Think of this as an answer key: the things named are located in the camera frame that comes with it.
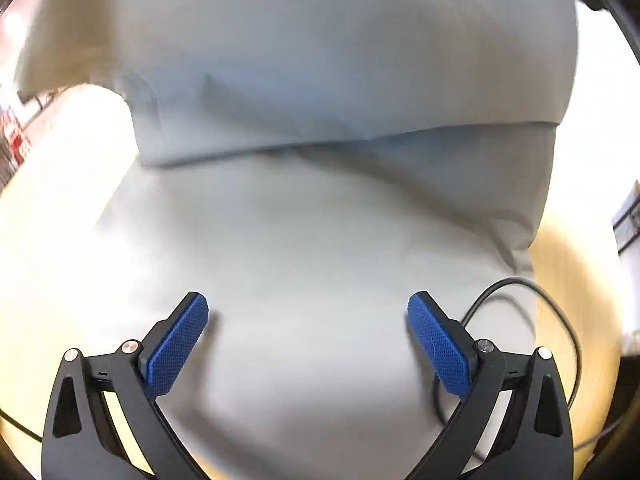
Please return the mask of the grey and black jacket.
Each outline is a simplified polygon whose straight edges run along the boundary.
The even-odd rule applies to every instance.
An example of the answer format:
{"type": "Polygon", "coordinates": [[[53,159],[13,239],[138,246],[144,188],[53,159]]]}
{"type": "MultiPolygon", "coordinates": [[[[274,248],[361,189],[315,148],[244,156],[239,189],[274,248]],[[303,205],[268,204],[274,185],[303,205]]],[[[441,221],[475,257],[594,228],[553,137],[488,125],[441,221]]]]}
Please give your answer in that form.
{"type": "Polygon", "coordinates": [[[529,275],[574,0],[14,0],[58,90],[1,197],[1,403],[58,360],[212,309],[160,402],[235,479],[400,479],[437,436],[406,305],[529,275]]]}

